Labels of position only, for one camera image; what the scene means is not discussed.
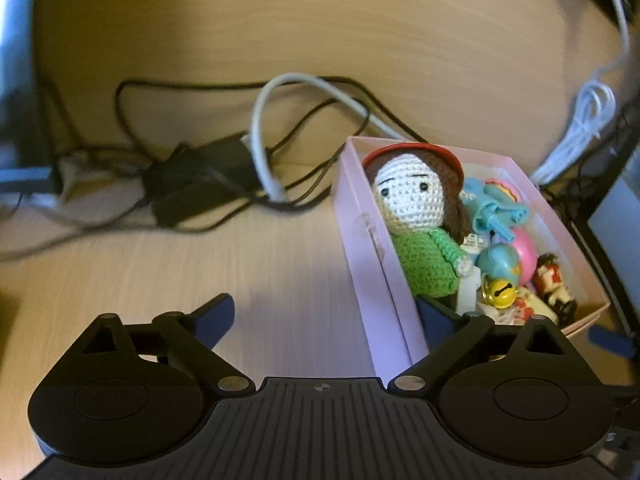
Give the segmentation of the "crochet doll red hat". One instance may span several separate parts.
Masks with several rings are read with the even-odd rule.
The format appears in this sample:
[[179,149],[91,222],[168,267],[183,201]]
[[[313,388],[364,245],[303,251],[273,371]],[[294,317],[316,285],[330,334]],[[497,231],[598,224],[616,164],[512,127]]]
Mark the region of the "crochet doll red hat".
[[473,267],[462,248],[471,221],[459,159],[435,144],[397,143],[369,154],[362,169],[410,292],[453,308]]

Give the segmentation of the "white rectangular card box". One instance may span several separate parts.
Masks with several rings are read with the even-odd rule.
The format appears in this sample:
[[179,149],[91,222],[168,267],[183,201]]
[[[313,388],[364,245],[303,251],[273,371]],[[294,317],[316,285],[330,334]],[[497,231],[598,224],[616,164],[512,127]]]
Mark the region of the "white rectangular card box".
[[477,266],[477,259],[489,246],[489,238],[486,235],[471,233],[465,237],[461,248],[468,254],[473,263],[469,276],[460,280],[460,287],[457,296],[456,312],[465,314],[476,309],[476,296],[482,282],[482,271]]

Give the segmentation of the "pink white plush toy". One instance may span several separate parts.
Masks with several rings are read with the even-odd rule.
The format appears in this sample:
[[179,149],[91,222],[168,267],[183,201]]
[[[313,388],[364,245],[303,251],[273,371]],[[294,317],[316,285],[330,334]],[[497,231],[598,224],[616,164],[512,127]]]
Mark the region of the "pink white plush toy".
[[498,325],[522,326],[533,315],[542,315],[555,325],[559,324],[559,317],[536,294],[526,287],[516,289],[513,304],[510,307],[497,309],[487,307],[485,314]]

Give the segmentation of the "pink cardboard box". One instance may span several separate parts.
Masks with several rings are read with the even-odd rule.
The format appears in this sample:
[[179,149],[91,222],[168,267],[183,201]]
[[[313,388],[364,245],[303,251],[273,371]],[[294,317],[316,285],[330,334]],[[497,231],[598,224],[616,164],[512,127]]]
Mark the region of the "pink cardboard box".
[[[427,356],[416,304],[390,236],[375,205],[362,161],[390,139],[351,136],[338,161],[333,201],[346,259],[375,373],[389,382]],[[567,338],[593,326],[610,300],[585,255],[525,172],[509,157],[467,148],[450,148],[468,177],[496,178],[514,185],[532,208],[526,229],[536,247],[559,257],[562,277],[577,299],[575,322]]]

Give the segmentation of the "small red black figure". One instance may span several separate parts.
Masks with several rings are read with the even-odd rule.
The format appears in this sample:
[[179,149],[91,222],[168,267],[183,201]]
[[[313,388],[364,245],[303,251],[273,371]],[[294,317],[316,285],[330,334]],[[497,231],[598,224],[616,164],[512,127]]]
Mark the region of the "small red black figure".
[[574,322],[577,301],[564,282],[557,255],[547,252],[538,257],[532,283],[537,295],[558,316],[561,326]]

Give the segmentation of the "pink round toy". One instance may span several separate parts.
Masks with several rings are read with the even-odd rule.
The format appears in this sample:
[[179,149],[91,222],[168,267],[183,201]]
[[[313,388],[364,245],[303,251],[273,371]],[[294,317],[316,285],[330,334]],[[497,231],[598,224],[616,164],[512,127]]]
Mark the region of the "pink round toy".
[[516,286],[523,286],[533,277],[538,252],[533,239],[524,228],[511,230],[514,239],[510,242],[495,233],[490,245],[477,257],[476,266],[480,273],[493,280],[507,280]]

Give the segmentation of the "teal toy stand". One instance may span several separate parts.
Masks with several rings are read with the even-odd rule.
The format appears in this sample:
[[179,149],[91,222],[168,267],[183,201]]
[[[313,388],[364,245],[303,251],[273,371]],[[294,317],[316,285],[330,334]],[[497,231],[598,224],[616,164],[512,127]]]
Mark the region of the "teal toy stand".
[[460,198],[475,234],[494,233],[511,243],[514,229],[529,218],[529,206],[503,181],[467,177]]

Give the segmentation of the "black power adapter brick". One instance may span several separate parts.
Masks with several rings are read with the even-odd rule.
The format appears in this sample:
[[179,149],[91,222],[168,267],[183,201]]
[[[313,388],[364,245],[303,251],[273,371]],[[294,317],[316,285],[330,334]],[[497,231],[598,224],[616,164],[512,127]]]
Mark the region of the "black power adapter brick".
[[181,143],[168,159],[143,171],[144,196],[160,226],[173,228],[239,198],[213,170],[246,192],[262,188],[244,136],[235,133],[197,148]]

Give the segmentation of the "white power strip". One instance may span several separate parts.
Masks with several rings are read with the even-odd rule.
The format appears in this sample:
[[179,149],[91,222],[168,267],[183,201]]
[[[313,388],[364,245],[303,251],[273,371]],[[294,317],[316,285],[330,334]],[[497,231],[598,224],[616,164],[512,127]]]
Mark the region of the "white power strip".
[[56,164],[62,181],[58,198],[61,203],[102,190],[116,182],[135,179],[146,168],[144,162],[127,155],[90,154],[86,151],[58,156]]

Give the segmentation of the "curved black monitor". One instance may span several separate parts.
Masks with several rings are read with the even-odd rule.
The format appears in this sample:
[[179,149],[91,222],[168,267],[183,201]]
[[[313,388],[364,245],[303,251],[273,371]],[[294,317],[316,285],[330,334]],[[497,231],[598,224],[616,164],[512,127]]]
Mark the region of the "curved black monitor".
[[52,154],[36,69],[36,0],[1,0],[1,191],[55,194]]

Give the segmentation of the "yellow bell keychain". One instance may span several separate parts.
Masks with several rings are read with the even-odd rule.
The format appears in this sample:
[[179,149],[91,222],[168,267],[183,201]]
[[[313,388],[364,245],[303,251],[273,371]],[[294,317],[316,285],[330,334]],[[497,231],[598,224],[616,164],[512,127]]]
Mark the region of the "yellow bell keychain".
[[503,278],[485,278],[482,285],[484,303],[499,310],[510,308],[517,293],[516,287]]

